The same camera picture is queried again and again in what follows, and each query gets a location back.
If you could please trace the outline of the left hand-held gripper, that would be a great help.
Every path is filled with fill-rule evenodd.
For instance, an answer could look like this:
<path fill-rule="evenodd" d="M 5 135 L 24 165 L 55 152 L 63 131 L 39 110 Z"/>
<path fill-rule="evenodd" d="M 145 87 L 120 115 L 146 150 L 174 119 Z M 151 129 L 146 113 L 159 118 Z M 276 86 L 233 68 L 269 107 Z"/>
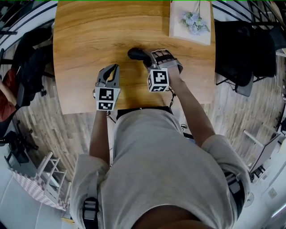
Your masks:
<path fill-rule="evenodd" d="M 118 64 L 109 65 L 98 73 L 97 83 L 93 91 L 97 110 L 113 111 L 121 89 L 119 86 L 120 67 Z"/>

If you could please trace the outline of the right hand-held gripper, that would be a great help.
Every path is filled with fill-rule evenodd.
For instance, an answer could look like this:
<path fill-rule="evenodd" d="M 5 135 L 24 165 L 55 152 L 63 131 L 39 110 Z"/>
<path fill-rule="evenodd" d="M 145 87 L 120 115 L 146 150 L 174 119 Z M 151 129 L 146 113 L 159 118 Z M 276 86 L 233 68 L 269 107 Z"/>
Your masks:
<path fill-rule="evenodd" d="M 150 92 L 164 92 L 169 87 L 168 68 L 176 66 L 179 73 L 183 66 L 178 60 L 171 60 L 157 65 L 156 57 L 152 52 L 144 51 L 143 64 L 148 71 L 147 84 Z"/>

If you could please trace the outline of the black glasses case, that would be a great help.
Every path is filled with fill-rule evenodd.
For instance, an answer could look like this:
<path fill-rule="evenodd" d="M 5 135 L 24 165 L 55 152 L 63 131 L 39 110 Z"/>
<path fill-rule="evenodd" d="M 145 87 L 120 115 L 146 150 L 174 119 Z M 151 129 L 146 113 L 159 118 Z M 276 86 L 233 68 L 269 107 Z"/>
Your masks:
<path fill-rule="evenodd" d="M 149 55 L 144 51 L 144 49 L 133 47 L 128 52 L 127 55 L 130 59 L 138 61 L 150 61 Z"/>

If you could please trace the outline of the person's right forearm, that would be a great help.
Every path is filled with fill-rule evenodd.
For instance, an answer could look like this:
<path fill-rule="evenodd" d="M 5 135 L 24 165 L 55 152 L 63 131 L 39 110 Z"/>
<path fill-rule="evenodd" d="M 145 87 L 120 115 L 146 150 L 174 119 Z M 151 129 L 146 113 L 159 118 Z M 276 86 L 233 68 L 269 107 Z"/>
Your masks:
<path fill-rule="evenodd" d="M 213 126 L 200 103 L 181 79 L 179 70 L 170 68 L 168 76 L 170 86 L 180 101 L 189 130 L 197 145 L 201 147 L 209 137 L 215 135 Z"/>

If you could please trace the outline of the person's left forearm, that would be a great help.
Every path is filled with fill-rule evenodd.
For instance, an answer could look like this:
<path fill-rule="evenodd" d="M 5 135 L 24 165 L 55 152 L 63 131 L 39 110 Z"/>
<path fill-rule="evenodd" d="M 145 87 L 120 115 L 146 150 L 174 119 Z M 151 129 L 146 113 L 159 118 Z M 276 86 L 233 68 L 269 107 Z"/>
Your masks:
<path fill-rule="evenodd" d="M 106 111 L 98 110 L 96 112 L 89 146 L 89 155 L 100 158 L 107 165 L 110 163 Z"/>

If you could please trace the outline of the person's right hand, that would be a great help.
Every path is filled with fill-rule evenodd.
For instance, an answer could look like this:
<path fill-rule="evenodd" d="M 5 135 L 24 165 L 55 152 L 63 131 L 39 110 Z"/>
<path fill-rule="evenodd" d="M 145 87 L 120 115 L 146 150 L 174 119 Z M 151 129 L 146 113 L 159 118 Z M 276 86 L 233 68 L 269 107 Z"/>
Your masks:
<path fill-rule="evenodd" d="M 153 56 L 155 57 L 156 63 L 163 64 L 165 62 L 173 61 L 175 58 L 168 50 L 156 50 L 152 52 Z"/>

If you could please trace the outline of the white flat box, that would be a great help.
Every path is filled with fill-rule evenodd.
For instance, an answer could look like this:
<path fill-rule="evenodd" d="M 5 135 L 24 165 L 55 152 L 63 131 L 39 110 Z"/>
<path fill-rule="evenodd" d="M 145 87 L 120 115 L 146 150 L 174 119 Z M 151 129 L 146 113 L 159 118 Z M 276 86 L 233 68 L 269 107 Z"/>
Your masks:
<path fill-rule="evenodd" d="M 197 0 L 174 0 L 170 3 L 169 37 L 196 42 L 202 45 L 210 45 L 211 32 L 200 36 L 191 35 L 188 29 L 180 23 L 184 11 L 194 12 Z M 200 15 L 207 22 L 211 31 L 211 5 L 209 1 L 200 0 Z"/>

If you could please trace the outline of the blue artificial flowers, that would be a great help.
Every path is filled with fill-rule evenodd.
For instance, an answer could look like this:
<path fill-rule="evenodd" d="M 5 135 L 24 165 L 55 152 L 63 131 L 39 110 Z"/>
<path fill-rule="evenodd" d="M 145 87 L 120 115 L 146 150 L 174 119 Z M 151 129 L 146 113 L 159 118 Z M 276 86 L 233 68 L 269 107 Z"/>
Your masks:
<path fill-rule="evenodd" d="M 200 36 L 202 34 L 205 34 L 206 32 L 210 33 L 210 29 L 207 26 L 207 22 L 202 19 L 200 15 L 200 6 L 200 1 L 197 1 L 195 3 L 195 11 L 184 11 L 180 19 L 180 23 L 188 29 L 191 35 L 195 36 Z"/>

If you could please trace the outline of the large black office chair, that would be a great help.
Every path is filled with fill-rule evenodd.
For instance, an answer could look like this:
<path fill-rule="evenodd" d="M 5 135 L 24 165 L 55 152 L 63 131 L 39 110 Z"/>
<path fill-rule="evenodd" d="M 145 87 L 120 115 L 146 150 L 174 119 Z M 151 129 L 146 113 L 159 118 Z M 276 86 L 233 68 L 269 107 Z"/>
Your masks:
<path fill-rule="evenodd" d="M 246 21 L 215 21 L 215 72 L 235 85 L 252 77 L 254 28 Z"/>

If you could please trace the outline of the person's grey t-shirt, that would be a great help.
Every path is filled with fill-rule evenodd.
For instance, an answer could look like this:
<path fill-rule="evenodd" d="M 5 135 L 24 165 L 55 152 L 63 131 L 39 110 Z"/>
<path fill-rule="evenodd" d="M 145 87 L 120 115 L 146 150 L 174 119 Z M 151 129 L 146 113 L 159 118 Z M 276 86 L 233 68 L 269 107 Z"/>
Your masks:
<path fill-rule="evenodd" d="M 70 213 L 85 229 L 83 205 L 99 203 L 100 229 L 131 229 L 148 210 L 173 205 L 215 229 L 232 229 L 238 219 L 225 173 L 234 174 L 250 193 L 247 168 L 222 135 L 200 147 L 182 134 L 164 110 L 142 109 L 121 116 L 115 126 L 114 161 L 81 154 L 70 193 Z"/>

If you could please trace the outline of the black mesh office chair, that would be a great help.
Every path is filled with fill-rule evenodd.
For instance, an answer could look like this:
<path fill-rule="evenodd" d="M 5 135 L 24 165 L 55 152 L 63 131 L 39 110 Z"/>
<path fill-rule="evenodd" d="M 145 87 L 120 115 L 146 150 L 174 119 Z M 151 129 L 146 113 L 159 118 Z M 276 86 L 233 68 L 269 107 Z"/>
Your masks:
<path fill-rule="evenodd" d="M 283 48 L 286 48 L 286 30 L 280 26 L 254 30 L 253 74 L 256 78 L 273 78 L 276 75 L 276 51 Z"/>

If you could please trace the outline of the checkered foam mat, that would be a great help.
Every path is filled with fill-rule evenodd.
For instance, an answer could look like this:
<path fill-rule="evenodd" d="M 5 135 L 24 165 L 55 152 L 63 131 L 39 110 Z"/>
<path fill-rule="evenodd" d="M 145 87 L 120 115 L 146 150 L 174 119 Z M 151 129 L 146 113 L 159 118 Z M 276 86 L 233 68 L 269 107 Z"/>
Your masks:
<path fill-rule="evenodd" d="M 58 194 L 52 194 L 52 189 L 36 174 L 35 177 L 22 174 L 17 170 L 10 169 L 15 180 L 36 201 L 47 206 L 66 211 L 67 203 Z"/>

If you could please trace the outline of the person's chin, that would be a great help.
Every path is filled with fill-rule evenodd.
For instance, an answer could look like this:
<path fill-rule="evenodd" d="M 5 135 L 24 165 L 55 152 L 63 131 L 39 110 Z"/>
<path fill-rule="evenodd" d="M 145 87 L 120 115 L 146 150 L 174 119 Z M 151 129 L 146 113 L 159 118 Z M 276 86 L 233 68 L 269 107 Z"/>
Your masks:
<path fill-rule="evenodd" d="M 145 212 L 132 229 L 158 229 L 170 223 L 185 220 L 199 221 L 191 212 L 173 205 L 161 205 Z"/>

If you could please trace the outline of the black floor fan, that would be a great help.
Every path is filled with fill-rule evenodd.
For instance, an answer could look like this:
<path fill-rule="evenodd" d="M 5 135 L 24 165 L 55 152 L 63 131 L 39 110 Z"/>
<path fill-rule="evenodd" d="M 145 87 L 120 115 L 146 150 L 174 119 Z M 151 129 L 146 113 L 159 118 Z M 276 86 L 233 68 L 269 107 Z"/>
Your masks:
<path fill-rule="evenodd" d="M 248 199 L 244 205 L 245 208 L 249 207 L 254 201 L 254 194 L 251 192 L 248 196 Z"/>

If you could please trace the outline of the white stool frame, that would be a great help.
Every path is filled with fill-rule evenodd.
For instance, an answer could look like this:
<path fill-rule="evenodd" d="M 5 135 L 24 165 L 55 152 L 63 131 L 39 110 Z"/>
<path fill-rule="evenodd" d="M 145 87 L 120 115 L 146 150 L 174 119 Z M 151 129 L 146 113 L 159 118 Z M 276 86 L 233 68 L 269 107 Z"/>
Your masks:
<path fill-rule="evenodd" d="M 54 157 L 50 151 L 37 168 L 37 175 L 44 181 L 44 194 L 55 204 L 60 199 L 60 191 L 67 174 L 66 169 L 60 169 L 59 157 Z"/>

